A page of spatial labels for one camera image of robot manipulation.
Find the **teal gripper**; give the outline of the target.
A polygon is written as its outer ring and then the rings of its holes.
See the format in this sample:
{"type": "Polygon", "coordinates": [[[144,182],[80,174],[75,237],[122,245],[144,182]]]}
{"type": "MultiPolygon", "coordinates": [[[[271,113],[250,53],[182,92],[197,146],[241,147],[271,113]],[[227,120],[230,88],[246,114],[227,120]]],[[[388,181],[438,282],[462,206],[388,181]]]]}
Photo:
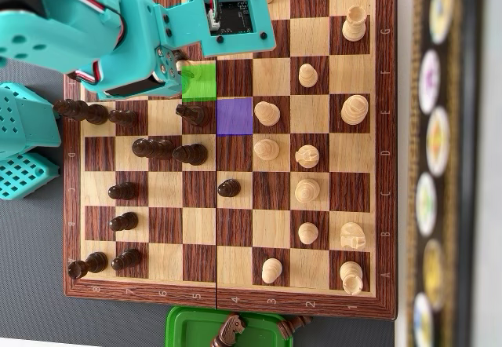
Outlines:
{"type": "Polygon", "coordinates": [[[182,84],[178,63],[189,60],[183,50],[156,46],[145,54],[111,55],[99,62],[100,81],[81,84],[99,100],[126,100],[139,96],[181,96],[182,84]]]}

